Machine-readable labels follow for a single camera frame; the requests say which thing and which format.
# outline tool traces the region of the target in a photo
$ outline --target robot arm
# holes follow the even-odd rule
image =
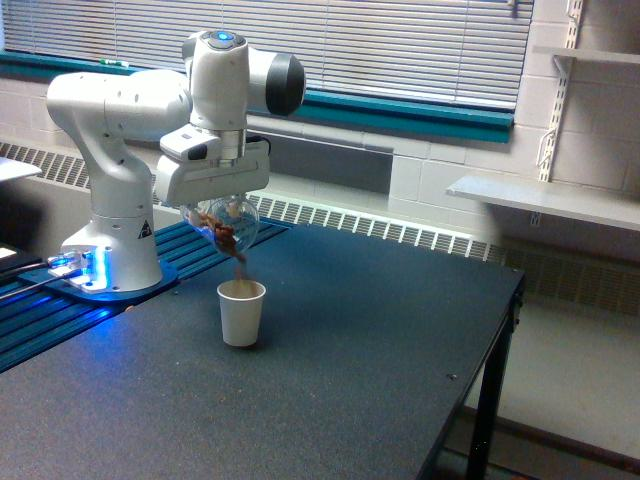
[[[198,32],[183,46],[193,110],[189,123],[160,140],[156,194],[194,204],[266,187],[269,145],[246,142],[247,109],[294,112],[305,90],[292,55],[262,52],[229,32]]]
[[[199,32],[184,44],[187,76],[76,73],[54,79],[53,120],[81,151],[91,221],[62,245],[50,272],[86,293],[141,290],[162,279],[153,237],[152,179],[125,140],[158,140],[156,193],[170,205],[263,188],[269,145],[246,143],[247,109],[293,112],[304,94],[295,57],[259,52],[232,33]]]

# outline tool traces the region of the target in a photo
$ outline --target cable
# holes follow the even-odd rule
[[[73,278],[73,277],[77,277],[79,275],[82,275],[82,270],[81,269],[72,270],[69,273],[65,273],[64,275],[61,275],[59,277],[47,278],[46,280],[44,280],[42,282],[34,283],[33,285],[29,285],[28,287],[21,288],[20,290],[14,290],[13,292],[9,292],[9,293],[7,293],[5,295],[2,295],[0,297],[0,302],[3,302],[3,301],[8,300],[10,298],[13,298],[16,295],[20,295],[21,293],[29,292],[31,290],[35,290],[37,288],[42,287],[43,285],[47,285],[48,283],[55,282],[56,280],[65,280],[67,278]]]
[[[9,270],[7,272],[3,272],[0,274],[0,282],[7,280],[9,278],[15,277],[16,275],[20,275],[24,272],[29,272],[31,270],[35,270],[36,268],[47,268],[49,264],[47,262],[38,262],[32,263],[30,265],[24,265],[22,267],[14,268],[13,270]]]

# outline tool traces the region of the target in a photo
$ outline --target window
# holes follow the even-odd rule
[[[182,68],[222,27],[295,53],[310,88],[514,109],[533,0],[4,0],[6,48]]]

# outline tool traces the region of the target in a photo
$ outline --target teal window frame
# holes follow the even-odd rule
[[[70,58],[0,51],[0,75],[50,81],[71,72],[130,75],[145,70],[102,65]],[[363,129],[381,129],[399,135],[433,135],[484,142],[508,143],[513,130],[512,112],[436,105],[406,100],[307,90],[296,118]]]

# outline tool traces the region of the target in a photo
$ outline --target paper cup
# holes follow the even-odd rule
[[[222,339],[233,347],[248,347],[258,340],[262,299],[267,289],[252,280],[230,280],[218,286]]]

